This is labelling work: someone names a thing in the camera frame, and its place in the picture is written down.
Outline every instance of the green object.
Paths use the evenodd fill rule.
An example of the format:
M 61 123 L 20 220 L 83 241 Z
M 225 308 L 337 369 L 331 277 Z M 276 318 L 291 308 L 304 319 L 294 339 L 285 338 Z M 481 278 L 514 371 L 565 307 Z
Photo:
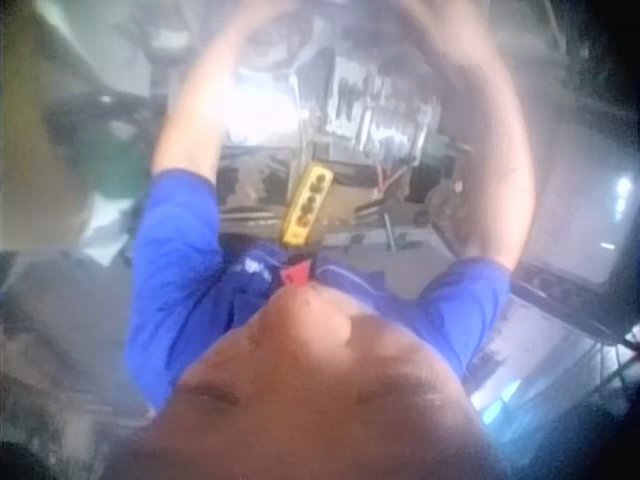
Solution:
M 107 124 L 88 125 L 71 145 L 73 163 L 87 186 L 112 199 L 143 193 L 150 154 L 139 142 L 120 138 Z

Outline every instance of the yellow remote control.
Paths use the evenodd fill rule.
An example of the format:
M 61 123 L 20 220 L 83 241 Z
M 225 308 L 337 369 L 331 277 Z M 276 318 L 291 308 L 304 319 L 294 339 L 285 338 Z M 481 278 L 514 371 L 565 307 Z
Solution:
M 332 181 L 333 172 L 328 168 L 316 163 L 307 167 L 284 222 L 283 244 L 296 247 L 305 244 Z

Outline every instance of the black button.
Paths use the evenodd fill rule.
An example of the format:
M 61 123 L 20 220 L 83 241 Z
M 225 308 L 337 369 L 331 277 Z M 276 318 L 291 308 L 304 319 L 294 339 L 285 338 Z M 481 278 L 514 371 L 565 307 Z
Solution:
M 296 223 L 299 227 L 309 228 L 309 226 L 311 225 L 311 219 L 307 215 L 300 215 L 298 217 L 298 220 L 296 220 Z

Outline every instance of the nose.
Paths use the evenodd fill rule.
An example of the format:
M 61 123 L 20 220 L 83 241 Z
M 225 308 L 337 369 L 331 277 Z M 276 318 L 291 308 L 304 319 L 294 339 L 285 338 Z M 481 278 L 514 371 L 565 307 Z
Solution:
M 352 327 L 349 312 L 316 284 L 279 290 L 254 321 L 261 347 L 323 362 L 346 348 Z

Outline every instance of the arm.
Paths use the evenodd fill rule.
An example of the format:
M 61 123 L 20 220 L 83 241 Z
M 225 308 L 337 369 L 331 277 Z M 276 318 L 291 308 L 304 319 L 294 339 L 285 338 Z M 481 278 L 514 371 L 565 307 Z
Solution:
M 480 105 L 479 162 L 470 178 L 480 254 L 513 270 L 535 207 L 529 141 L 511 77 L 483 25 L 465 0 L 404 0 L 425 39 L 468 73 Z
M 223 270 L 213 185 L 224 135 L 223 99 L 251 32 L 287 0 L 243 0 L 191 71 L 154 156 L 155 178 L 135 241 L 126 361 L 155 408 L 224 333 L 224 306 L 208 296 Z
M 155 174 L 183 169 L 215 184 L 226 104 L 238 59 L 251 35 L 291 10 L 291 0 L 243 0 L 189 73 L 178 106 L 164 125 L 153 158 Z

